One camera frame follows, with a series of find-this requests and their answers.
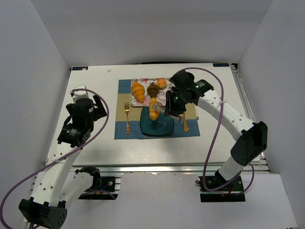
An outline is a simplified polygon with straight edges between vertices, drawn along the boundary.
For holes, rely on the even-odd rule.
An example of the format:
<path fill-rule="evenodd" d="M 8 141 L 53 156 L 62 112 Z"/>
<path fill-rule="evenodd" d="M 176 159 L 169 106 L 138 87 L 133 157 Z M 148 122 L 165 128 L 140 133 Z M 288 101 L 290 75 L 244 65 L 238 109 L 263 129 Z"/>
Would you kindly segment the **blue and beige placemat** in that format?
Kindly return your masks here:
<path fill-rule="evenodd" d="M 174 120 L 174 129 L 172 134 L 165 137 L 148 137 L 142 134 L 140 128 L 140 116 L 143 107 L 130 106 L 129 125 L 130 134 L 126 134 L 126 114 L 124 112 L 124 103 L 131 100 L 131 80 L 119 80 L 118 85 L 118 99 L 116 108 L 115 132 L 114 139 L 157 139 L 157 138 L 179 138 L 179 137 L 195 137 L 200 136 L 198 126 L 198 117 L 194 104 L 187 104 L 186 106 L 186 121 L 189 131 L 186 133 L 183 130 L 183 123 Z"/>

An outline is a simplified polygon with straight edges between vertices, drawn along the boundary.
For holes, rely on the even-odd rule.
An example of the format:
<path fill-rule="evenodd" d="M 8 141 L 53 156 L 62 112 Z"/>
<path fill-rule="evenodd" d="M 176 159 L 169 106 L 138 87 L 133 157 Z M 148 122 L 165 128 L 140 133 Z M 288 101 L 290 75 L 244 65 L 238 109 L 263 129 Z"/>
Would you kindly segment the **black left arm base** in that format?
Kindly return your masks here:
<path fill-rule="evenodd" d="M 101 177 L 100 188 L 90 193 L 86 190 L 79 199 L 82 200 L 115 200 L 121 185 L 120 177 Z"/>

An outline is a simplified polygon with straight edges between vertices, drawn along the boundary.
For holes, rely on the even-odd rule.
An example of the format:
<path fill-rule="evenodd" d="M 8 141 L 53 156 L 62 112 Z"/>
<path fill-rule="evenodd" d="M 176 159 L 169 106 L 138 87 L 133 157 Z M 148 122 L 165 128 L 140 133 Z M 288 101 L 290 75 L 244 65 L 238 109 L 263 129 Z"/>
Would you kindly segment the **gold fork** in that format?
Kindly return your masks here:
<path fill-rule="evenodd" d="M 130 107 L 129 107 L 129 103 L 128 102 L 124 103 L 124 112 L 126 114 L 126 134 L 129 135 L 131 132 L 130 132 L 130 125 L 129 125 Z"/>

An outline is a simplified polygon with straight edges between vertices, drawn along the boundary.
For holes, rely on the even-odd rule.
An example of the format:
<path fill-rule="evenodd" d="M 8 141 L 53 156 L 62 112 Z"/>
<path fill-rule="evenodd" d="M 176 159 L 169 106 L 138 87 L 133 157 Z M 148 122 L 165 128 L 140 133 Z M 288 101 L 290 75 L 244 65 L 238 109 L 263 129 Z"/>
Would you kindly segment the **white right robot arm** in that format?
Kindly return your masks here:
<path fill-rule="evenodd" d="M 203 187 L 206 191 L 214 192 L 229 186 L 253 159 L 266 150 L 268 127 L 263 121 L 256 123 L 232 108 L 224 99 L 223 86 L 220 87 L 221 93 L 218 94 L 206 80 L 195 82 L 194 75 L 189 71 L 190 68 L 179 70 L 170 78 L 173 87 L 166 93 L 163 114 L 181 119 L 186 105 L 194 104 L 217 120 L 206 161 L 210 158 L 221 126 L 235 140 L 230 157 L 215 172 L 210 183 L 206 181 L 207 167 L 203 168 Z"/>

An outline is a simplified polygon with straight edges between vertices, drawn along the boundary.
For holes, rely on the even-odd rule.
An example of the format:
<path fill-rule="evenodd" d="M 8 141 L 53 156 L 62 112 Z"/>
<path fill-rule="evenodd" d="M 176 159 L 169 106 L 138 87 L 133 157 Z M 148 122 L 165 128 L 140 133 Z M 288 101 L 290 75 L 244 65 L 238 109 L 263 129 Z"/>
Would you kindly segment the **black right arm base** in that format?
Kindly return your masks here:
<path fill-rule="evenodd" d="M 203 186 L 203 177 L 200 176 L 195 181 L 200 191 L 200 201 L 202 203 L 227 203 L 227 202 L 245 202 L 244 185 L 239 176 L 232 183 L 217 191 L 208 191 Z"/>

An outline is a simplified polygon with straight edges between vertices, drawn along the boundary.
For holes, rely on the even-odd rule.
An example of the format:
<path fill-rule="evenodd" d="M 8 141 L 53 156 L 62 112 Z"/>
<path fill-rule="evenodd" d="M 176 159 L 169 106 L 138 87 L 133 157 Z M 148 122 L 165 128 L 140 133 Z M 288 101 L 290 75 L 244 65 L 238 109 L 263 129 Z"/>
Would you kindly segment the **round orange bun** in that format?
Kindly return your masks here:
<path fill-rule="evenodd" d="M 165 79 L 158 79 L 156 81 L 156 85 L 158 86 L 159 89 L 164 89 L 167 87 L 167 81 Z"/>

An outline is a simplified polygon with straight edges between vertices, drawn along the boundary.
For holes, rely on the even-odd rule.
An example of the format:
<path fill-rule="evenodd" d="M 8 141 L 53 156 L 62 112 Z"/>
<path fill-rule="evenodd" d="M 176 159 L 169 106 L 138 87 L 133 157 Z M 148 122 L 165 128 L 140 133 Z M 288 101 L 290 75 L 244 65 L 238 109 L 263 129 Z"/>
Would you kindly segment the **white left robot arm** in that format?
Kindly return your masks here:
<path fill-rule="evenodd" d="M 37 226 L 59 229 L 63 226 L 68 208 L 85 191 L 101 187 L 99 169 L 86 166 L 77 171 L 76 178 L 64 187 L 70 169 L 85 143 L 92 140 L 94 122 L 108 116 L 108 106 L 99 96 L 87 94 L 72 96 L 66 105 L 69 112 L 52 157 L 52 162 L 29 199 L 22 199 L 19 210 L 25 219 Z"/>

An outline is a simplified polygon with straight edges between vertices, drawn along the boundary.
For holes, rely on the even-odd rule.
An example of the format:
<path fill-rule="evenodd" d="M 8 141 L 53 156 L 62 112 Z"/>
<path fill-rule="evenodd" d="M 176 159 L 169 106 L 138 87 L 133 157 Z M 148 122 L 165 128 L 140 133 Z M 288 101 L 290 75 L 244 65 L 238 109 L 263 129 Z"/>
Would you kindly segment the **floral rectangular tray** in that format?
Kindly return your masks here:
<path fill-rule="evenodd" d="M 156 86 L 163 86 L 159 88 L 156 94 L 157 101 L 165 106 L 166 104 L 166 92 L 171 90 L 173 83 L 169 81 L 169 78 L 139 78 L 131 80 L 131 106 L 133 107 L 143 107 L 148 106 L 151 100 L 147 89 L 154 84 Z"/>

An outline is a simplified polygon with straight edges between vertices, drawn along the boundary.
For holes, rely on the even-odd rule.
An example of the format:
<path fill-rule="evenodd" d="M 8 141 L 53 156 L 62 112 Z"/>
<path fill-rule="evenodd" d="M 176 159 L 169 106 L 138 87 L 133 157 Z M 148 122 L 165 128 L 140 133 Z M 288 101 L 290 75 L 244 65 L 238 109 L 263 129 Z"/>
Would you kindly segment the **large orange striped croissant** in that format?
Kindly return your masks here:
<path fill-rule="evenodd" d="M 135 81 L 131 86 L 131 93 L 138 100 L 138 102 L 140 103 L 144 102 L 145 90 L 144 87 L 137 81 Z"/>

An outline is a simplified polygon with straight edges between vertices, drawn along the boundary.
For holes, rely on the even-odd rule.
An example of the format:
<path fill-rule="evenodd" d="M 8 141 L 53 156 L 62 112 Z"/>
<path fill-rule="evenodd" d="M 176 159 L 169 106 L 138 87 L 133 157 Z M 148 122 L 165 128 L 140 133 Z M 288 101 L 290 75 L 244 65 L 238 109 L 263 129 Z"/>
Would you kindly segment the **dark teal square plate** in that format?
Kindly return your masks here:
<path fill-rule="evenodd" d="M 159 114 L 156 120 L 149 116 L 149 108 L 144 107 L 140 116 L 140 128 L 143 135 L 148 137 L 165 137 L 172 134 L 174 129 L 174 120 L 168 116 Z"/>

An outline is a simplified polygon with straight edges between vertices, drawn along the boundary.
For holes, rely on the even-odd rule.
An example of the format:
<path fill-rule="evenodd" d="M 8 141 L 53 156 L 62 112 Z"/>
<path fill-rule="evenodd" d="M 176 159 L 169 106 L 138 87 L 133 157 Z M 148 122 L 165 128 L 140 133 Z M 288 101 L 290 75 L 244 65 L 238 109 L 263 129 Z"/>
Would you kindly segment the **brown chocolate croissant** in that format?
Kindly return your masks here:
<path fill-rule="evenodd" d="M 151 98 L 156 98 L 157 94 L 159 93 L 159 87 L 152 82 L 147 88 L 147 93 Z"/>

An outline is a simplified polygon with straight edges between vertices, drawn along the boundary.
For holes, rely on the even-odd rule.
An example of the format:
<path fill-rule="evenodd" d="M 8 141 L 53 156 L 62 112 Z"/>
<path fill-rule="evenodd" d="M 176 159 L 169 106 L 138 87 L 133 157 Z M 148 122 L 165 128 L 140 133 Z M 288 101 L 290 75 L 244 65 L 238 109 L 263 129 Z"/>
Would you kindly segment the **silver metal tongs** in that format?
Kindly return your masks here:
<path fill-rule="evenodd" d="M 161 106 L 161 105 L 154 105 L 154 110 L 155 111 L 159 111 L 160 113 L 162 113 L 164 116 L 168 116 L 170 118 L 172 118 L 173 120 L 182 123 L 183 122 L 183 117 L 177 114 L 171 114 L 168 109 L 165 106 Z"/>

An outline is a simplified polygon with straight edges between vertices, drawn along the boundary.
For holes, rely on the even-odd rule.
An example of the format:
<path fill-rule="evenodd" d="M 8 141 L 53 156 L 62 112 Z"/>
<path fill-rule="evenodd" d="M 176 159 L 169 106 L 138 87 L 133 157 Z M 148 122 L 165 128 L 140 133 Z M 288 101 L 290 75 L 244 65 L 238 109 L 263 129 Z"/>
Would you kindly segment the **gold knife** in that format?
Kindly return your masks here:
<path fill-rule="evenodd" d="M 187 124 L 187 121 L 186 121 L 185 112 L 183 113 L 183 130 L 186 133 L 189 131 L 189 127 L 188 127 L 188 124 Z"/>

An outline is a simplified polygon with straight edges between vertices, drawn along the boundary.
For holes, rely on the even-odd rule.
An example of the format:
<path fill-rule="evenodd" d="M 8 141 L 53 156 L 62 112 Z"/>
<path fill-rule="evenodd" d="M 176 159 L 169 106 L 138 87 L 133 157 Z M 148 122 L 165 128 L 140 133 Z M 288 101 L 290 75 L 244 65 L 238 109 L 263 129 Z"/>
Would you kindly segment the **orange striped bread loaf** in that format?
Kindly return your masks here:
<path fill-rule="evenodd" d="M 158 101 L 155 97 L 152 97 L 149 103 L 149 117 L 152 121 L 155 121 L 160 114 L 159 111 L 154 110 L 154 105 L 158 105 Z"/>

